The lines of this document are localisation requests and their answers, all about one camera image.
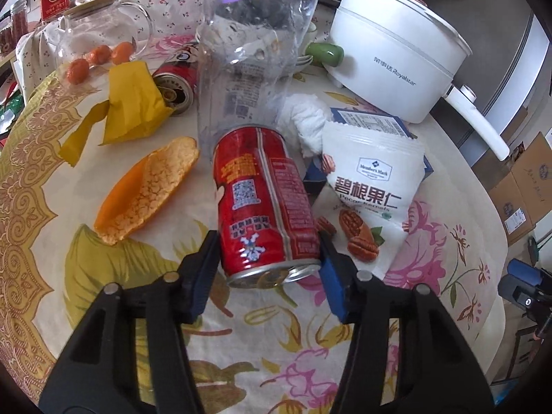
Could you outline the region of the clear plastic water bottle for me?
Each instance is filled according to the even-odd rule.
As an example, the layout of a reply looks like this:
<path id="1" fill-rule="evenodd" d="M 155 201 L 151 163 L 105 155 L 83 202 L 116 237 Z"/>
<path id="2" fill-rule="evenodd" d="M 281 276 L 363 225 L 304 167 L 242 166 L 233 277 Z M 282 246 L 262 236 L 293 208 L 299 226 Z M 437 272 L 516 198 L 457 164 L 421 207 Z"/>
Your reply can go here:
<path id="1" fill-rule="evenodd" d="M 197 122 L 206 157 L 235 128 L 275 127 L 317 3 L 204 0 Z"/>

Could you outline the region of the white bowl with squash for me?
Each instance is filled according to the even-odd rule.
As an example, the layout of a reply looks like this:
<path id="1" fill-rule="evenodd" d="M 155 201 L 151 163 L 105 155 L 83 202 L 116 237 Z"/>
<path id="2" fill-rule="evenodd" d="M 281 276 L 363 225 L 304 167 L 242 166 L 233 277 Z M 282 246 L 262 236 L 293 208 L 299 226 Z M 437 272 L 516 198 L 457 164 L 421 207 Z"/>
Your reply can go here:
<path id="1" fill-rule="evenodd" d="M 294 72 L 299 73 L 317 63 L 322 66 L 337 67 L 345 57 L 341 46 L 327 42 L 315 42 L 317 27 L 311 22 L 298 50 Z"/>

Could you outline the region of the glass jar with cork lid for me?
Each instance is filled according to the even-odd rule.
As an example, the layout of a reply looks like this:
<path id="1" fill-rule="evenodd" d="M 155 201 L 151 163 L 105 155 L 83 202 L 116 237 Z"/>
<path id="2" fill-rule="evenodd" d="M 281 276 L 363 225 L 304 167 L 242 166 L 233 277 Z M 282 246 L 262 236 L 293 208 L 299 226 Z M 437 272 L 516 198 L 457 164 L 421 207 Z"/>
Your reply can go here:
<path id="1" fill-rule="evenodd" d="M 91 0 L 66 11 L 59 19 L 61 31 L 55 49 L 58 68 L 63 69 L 100 45 L 115 48 L 131 42 L 130 60 L 146 50 L 154 36 L 154 22 L 143 5 L 128 0 Z"/>

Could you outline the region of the white electric cooking pot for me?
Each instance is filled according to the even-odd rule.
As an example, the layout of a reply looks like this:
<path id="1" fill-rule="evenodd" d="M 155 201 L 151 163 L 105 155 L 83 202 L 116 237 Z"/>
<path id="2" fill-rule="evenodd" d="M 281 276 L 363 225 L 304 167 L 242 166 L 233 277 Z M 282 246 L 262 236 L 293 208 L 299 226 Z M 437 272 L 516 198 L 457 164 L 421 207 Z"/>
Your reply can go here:
<path id="1" fill-rule="evenodd" d="M 417 0 L 342 0 L 328 40 L 344 50 L 327 72 L 386 113 L 419 124 L 439 100 L 478 133 L 497 158 L 510 149 L 476 108 L 475 93 L 453 80 L 473 51 L 456 29 Z"/>

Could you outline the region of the cardboard box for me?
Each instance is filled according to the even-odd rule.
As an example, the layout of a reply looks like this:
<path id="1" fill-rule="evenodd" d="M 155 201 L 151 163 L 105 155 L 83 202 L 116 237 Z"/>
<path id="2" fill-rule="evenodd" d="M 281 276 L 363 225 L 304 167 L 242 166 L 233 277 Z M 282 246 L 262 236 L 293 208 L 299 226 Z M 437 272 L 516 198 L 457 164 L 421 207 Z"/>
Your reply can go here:
<path id="1" fill-rule="evenodd" d="M 551 147 L 538 133 L 512 168 L 523 203 L 536 224 L 551 211 Z"/>
<path id="2" fill-rule="evenodd" d="M 509 246 L 531 233 L 535 223 L 511 173 L 489 191 L 489 196 L 498 211 Z"/>

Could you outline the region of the grey refrigerator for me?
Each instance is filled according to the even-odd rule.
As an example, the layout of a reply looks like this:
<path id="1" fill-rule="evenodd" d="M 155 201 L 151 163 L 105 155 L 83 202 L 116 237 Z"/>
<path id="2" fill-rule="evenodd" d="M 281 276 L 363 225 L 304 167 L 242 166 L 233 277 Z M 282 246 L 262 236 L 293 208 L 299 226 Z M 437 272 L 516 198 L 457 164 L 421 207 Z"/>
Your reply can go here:
<path id="1" fill-rule="evenodd" d="M 423 0 L 462 34 L 473 50 L 456 73 L 474 104 L 504 135 L 544 65 L 549 40 L 527 0 Z"/>

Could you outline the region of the small orange tangerine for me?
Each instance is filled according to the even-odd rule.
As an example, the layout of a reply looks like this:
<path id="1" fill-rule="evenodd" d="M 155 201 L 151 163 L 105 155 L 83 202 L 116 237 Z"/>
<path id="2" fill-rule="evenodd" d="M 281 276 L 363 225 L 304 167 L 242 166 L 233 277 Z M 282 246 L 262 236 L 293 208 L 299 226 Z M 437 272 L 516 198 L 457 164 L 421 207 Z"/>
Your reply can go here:
<path id="1" fill-rule="evenodd" d="M 88 79 L 89 73 L 89 63 L 82 58 L 76 59 L 67 68 L 67 81 L 71 85 L 80 85 Z"/>

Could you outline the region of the lower cardboard box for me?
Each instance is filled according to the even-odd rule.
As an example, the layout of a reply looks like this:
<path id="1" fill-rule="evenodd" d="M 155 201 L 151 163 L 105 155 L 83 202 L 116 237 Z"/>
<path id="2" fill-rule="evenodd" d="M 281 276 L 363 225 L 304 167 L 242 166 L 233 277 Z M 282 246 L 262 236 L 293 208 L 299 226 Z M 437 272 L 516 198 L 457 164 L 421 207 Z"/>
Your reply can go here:
<path id="1" fill-rule="evenodd" d="M 535 223 L 511 173 L 489 191 L 489 196 L 498 211 L 509 246 L 531 233 Z"/>

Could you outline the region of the floral tablecloth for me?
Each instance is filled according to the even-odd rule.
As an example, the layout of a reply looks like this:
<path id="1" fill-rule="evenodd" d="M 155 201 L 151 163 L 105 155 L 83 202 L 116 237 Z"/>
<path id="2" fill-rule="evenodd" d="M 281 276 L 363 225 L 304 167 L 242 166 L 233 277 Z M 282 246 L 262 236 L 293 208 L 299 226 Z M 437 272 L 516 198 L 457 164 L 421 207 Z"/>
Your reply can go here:
<path id="1" fill-rule="evenodd" d="M 339 124 L 364 98 L 281 70 L 284 33 L 208 83 L 204 0 L 46 26 L 52 71 L 1 154 L 1 364 L 46 413 L 489 413 L 473 344 L 506 238 L 440 125 Z"/>

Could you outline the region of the yellow wrapper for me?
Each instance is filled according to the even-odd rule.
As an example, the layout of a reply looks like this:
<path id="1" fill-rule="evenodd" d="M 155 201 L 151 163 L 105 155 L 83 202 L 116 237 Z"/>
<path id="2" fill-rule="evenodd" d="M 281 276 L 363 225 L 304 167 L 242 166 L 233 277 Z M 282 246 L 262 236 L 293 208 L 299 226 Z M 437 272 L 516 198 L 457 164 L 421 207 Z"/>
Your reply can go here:
<path id="1" fill-rule="evenodd" d="M 61 146 L 61 158 L 76 166 L 95 124 L 105 123 L 102 143 L 116 144 L 154 134 L 173 113 L 147 63 L 121 63 L 109 70 L 109 98 L 93 106 Z"/>

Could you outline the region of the white nut snack packet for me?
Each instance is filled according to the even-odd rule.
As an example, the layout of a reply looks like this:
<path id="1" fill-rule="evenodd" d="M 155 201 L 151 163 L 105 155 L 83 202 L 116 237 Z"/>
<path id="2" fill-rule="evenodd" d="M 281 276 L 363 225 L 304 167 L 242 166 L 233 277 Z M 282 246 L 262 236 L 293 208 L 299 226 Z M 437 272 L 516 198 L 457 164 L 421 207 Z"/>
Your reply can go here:
<path id="1" fill-rule="evenodd" d="M 338 252 L 349 255 L 358 269 L 382 279 L 407 237 L 415 194 L 397 199 L 373 190 L 361 199 L 339 196 L 326 184 L 313 204 L 313 216 L 319 229 L 335 231 L 331 236 Z"/>

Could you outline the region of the upper cardboard box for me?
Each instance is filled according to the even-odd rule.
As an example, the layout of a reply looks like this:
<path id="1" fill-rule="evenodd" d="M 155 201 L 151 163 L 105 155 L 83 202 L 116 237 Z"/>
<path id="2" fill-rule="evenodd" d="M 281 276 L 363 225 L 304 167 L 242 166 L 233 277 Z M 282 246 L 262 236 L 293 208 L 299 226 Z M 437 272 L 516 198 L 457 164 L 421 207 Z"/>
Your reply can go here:
<path id="1" fill-rule="evenodd" d="M 523 203 L 536 224 L 551 211 L 551 147 L 538 133 L 512 168 Z"/>

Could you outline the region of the white tissue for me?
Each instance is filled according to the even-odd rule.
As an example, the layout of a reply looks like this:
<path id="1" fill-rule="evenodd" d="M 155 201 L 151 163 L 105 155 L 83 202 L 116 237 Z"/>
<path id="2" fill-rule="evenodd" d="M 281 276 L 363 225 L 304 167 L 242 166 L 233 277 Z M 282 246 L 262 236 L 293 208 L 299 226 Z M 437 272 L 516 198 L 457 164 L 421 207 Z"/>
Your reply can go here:
<path id="1" fill-rule="evenodd" d="M 322 153 L 322 130 L 332 120 L 330 107 L 316 95 L 294 93 L 284 100 L 277 130 L 303 158 Z"/>

